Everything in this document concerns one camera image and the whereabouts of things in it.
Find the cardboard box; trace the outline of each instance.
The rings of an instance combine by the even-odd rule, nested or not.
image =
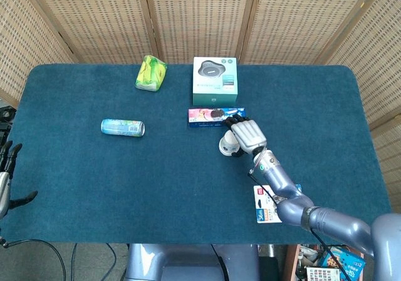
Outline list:
[[[237,59],[194,57],[192,101],[202,107],[230,107],[238,94]]]
[[[238,114],[245,116],[245,109],[239,107],[236,109],[189,109],[188,124],[190,127],[202,126],[220,126],[224,125],[227,117]]]
[[[365,261],[361,257],[356,256],[355,254],[343,248],[333,247],[331,248],[331,252],[337,258],[338,262],[341,263],[351,280],[358,280],[359,275],[365,267]],[[328,253],[322,257],[320,265],[322,267],[336,267],[335,261]],[[340,279],[341,281],[346,281],[346,278],[342,272],[340,272]]]

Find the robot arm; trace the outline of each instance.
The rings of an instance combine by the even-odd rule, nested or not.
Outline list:
[[[253,120],[235,115],[226,120],[241,149],[254,156],[271,189],[285,199],[277,206],[283,223],[318,230],[362,253],[376,256],[375,280],[401,280],[401,215],[384,215],[371,228],[362,220],[333,209],[320,208],[298,191],[274,154],[266,148],[267,140]]]

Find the table surface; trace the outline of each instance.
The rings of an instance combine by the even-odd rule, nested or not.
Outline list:
[[[224,127],[189,128],[192,65],[169,65],[158,92],[139,65],[33,69],[10,139],[23,143],[1,222],[8,240],[312,243],[301,228],[257,224],[250,156],[225,157]],[[316,205],[367,223],[390,211],[353,73],[344,66],[239,65],[245,107]],[[142,138],[105,135],[105,118],[141,120]]]

